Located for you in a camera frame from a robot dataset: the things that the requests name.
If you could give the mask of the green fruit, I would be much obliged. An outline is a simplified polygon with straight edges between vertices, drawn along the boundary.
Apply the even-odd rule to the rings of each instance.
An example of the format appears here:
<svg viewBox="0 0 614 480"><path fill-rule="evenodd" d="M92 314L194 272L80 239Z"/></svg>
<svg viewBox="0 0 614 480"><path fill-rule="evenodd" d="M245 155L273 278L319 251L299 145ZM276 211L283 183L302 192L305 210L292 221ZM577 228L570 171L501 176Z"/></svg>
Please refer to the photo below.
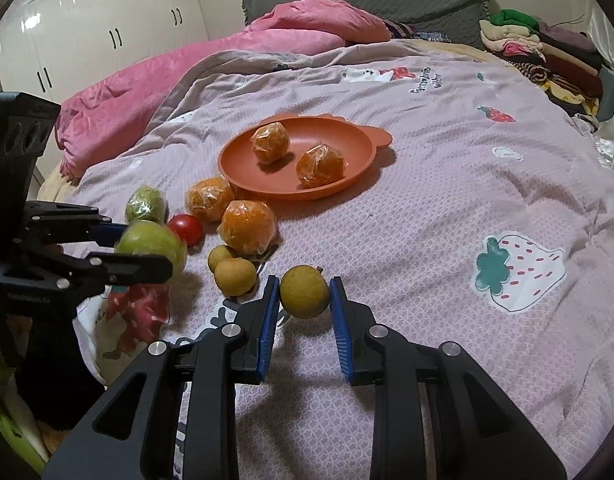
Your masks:
<svg viewBox="0 0 614 480"><path fill-rule="evenodd" d="M166 257L172 264L172 277L177 278L184 271L188 246L168 226L136 220L121 235L115 245L115 252L132 256Z"/></svg>
<svg viewBox="0 0 614 480"><path fill-rule="evenodd" d="M127 222L147 220L164 223L167 213L165 197L157 188L141 185L137 188L124 207Z"/></svg>

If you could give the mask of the red tomato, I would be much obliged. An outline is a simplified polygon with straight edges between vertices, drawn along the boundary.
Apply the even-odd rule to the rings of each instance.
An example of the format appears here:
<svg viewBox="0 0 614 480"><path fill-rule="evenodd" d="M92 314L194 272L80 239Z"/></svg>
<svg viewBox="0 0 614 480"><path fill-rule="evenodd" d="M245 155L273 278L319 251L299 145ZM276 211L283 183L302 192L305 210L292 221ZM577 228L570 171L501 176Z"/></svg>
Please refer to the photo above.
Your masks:
<svg viewBox="0 0 614 480"><path fill-rule="evenodd" d="M200 220L192 216L192 214L176 214L167 222L167 226L188 247L198 246L205 235Z"/></svg>

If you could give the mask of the orange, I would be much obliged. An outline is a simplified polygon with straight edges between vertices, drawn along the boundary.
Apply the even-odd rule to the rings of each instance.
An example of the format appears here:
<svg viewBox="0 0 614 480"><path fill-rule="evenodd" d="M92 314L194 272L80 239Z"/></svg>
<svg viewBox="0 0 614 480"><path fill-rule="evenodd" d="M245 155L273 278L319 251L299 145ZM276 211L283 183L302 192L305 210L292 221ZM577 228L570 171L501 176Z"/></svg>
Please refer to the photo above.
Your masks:
<svg viewBox="0 0 614 480"><path fill-rule="evenodd" d="M317 188L342 180L346 162L343 154L328 144L309 148L296 164L296 174L305 188Z"/></svg>
<svg viewBox="0 0 614 480"><path fill-rule="evenodd" d="M249 139L252 152L261 165L271 165L290 150L290 136L280 122L258 128Z"/></svg>
<svg viewBox="0 0 614 480"><path fill-rule="evenodd" d="M205 222L219 222L234 200L232 186L222 177L200 180L185 192L186 210Z"/></svg>
<svg viewBox="0 0 614 480"><path fill-rule="evenodd" d="M226 207L218 233L238 254L263 254L278 234L275 214L259 200L232 200Z"/></svg>

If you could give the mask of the green sleeve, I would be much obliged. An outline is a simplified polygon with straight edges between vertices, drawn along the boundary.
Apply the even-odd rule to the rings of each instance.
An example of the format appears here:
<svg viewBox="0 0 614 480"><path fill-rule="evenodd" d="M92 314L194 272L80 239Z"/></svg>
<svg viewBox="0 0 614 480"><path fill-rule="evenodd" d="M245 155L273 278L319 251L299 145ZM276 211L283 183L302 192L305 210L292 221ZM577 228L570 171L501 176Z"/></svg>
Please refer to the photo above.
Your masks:
<svg viewBox="0 0 614 480"><path fill-rule="evenodd" d="M23 472L39 479L50 454L30 409L18 395L13 370L0 365L0 437L12 451Z"/></svg>

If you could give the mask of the pink blanket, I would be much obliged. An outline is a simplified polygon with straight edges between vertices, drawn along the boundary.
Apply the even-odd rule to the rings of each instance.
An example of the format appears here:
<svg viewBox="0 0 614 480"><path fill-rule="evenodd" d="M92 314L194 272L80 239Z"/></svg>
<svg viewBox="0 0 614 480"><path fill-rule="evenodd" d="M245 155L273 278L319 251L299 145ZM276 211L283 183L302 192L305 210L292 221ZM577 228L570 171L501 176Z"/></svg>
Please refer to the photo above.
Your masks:
<svg viewBox="0 0 614 480"><path fill-rule="evenodd" d="M79 179L131 148L180 79L208 56L229 50L313 55L389 39L381 18L344 0L280 3L236 34L148 58L63 102L55 124L60 174Z"/></svg>

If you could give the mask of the white wardrobe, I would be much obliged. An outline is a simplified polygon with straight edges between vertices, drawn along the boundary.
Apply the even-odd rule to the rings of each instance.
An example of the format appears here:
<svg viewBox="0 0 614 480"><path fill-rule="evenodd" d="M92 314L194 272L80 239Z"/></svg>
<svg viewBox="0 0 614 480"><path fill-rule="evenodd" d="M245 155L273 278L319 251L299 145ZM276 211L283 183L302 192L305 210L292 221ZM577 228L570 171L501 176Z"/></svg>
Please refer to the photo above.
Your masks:
<svg viewBox="0 0 614 480"><path fill-rule="evenodd" d="M2 87L60 104L41 174L80 178L136 142L173 63L207 38L200 0L14 0L0 21Z"/></svg>

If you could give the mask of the lilac strawberry print quilt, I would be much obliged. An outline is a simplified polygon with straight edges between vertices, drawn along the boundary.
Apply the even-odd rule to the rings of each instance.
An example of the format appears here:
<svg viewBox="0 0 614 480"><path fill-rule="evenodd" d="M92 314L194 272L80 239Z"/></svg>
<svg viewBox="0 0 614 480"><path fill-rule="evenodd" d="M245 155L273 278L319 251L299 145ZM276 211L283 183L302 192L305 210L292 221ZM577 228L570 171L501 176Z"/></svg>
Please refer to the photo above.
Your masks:
<svg viewBox="0 0 614 480"><path fill-rule="evenodd" d="M462 344L579 474L614 424L614 172L592 136L497 60L413 41L231 51L191 68L72 201L121 220L147 184L181 210L229 140L276 114L343 117L392 144L345 191L272 204L264 275L320 266L408 339Z"/></svg>

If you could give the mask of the orange bear-ear plate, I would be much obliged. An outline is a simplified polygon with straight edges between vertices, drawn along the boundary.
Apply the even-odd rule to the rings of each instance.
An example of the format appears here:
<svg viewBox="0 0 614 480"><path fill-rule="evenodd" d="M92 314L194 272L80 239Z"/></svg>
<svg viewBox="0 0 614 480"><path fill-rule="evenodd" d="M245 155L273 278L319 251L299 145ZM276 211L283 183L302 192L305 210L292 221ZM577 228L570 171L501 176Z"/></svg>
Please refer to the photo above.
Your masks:
<svg viewBox="0 0 614 480"><path fill-rule="evenodd" d="M317 200L342 192L365 176L381 148L392 144L392 135L384 129L356 125L331 114L279 114L260 125L272 122L282 124L290 137L290 149L282 159L271 165L260 164L250 142L256 127L234 136L218 156L219 172L226 180L266 200ZM296 165L309 148L322 143L342 154L344 175L333 183L307 188L298 178Z"/></svg>

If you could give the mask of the stack of folded clothes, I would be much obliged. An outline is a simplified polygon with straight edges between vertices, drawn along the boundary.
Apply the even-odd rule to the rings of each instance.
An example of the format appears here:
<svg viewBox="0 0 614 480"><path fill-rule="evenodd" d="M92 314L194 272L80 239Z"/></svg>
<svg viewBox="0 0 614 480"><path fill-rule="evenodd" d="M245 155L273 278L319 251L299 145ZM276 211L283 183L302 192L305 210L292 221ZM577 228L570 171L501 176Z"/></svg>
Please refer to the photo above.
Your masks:
<svg viewBox="0 0 614 480"><path fill-rule="evenodd" d="M605 62L582 32L546 24L541 18L504 9L479 22L485 48L513 65L567 115L599 120L608 101Z"/></svg>

